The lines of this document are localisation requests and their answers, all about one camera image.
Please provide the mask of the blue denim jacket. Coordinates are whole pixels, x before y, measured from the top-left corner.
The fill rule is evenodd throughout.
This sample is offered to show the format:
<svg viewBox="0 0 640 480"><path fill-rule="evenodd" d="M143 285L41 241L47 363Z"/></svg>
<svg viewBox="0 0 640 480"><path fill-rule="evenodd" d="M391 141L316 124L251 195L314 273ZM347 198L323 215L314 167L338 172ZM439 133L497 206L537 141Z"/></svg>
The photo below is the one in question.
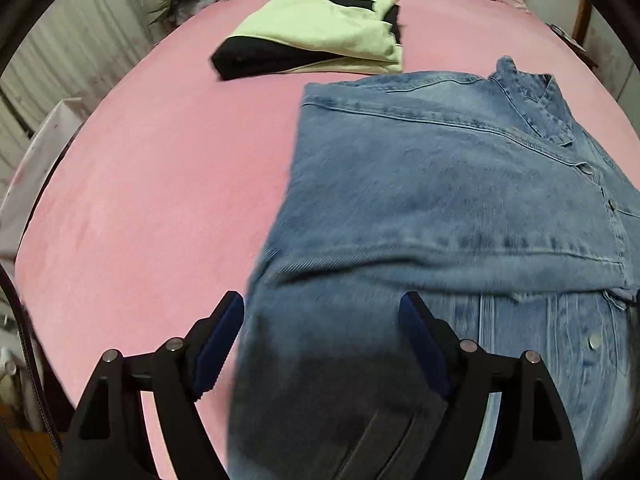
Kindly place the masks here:
<svg viewBox="0 0 640 480"><path fill-rule="evenodd" d="M407 479L442 420L398 325L539 352L588 479L639 433L639 193L555 78L500 58L308 84L246 296L233 479Z"/></svg>

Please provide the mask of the pink bed sheet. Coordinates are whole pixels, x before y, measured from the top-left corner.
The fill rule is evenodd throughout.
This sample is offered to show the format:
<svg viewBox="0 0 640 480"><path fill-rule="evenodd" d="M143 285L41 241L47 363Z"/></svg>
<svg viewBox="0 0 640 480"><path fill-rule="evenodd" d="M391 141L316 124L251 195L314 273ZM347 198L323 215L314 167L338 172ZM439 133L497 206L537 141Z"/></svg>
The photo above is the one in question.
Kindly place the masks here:
<svg viewBox="0 0 640 480"><path fill-rule="evenodd" d="M242 292L246 309L288 192L306 86L364 79L219 79L213 50L269 1L214 4L162 41L90 116L40 198L18 251L17 287L72 400L102 351L153 350L229 289ZM554 77L576 122L639 193L634 129L535 15L491 0L400 0L399 21L402 74L486 77L507 57L522 72ZM200 404L227 467L242 333Z"/></svg>

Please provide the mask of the dark wooden nightstand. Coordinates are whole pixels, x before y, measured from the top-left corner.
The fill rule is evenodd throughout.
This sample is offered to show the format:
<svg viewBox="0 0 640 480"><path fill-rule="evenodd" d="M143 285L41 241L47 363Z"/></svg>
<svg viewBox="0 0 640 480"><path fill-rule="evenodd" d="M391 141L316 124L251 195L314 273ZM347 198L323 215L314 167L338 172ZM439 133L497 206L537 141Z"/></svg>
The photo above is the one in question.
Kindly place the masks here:
<svg viewBox="0 0 640 480"><path fill-rule="evenodd" d="M564 29L555 25L553 23L548 23L548 27L558 36L567 47L572 50L574 55L576 55L590 70L594 70L598 67L598 64L590 58L587 50L578 44L578 42L570 36Z"/></svg>

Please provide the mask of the white curtain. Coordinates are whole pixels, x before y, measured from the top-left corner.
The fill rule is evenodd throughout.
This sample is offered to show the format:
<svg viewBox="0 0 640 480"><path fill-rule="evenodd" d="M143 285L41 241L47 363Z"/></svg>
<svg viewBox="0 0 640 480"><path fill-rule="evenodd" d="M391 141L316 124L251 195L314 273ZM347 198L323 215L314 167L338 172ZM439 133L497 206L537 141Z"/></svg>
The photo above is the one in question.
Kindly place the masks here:
<svg viewBox="0 0 640 480"><path fill-rule="evenodd" d="M1 74L2 191L58 102L92 112L154 44L140 0L55 0Z"/></svg>

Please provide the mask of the folded green black garment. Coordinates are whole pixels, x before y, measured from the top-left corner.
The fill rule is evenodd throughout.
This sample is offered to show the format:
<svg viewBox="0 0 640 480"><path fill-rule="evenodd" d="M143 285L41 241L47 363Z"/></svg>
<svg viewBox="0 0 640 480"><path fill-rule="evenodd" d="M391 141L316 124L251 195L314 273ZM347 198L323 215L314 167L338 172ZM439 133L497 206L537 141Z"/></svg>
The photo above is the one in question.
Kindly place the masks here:
<svg viewBox="0 0 640 480"><path fill-rule="evenodd" d="M400 0L270 0L210 57L222 80L402 72Z"/></svg>

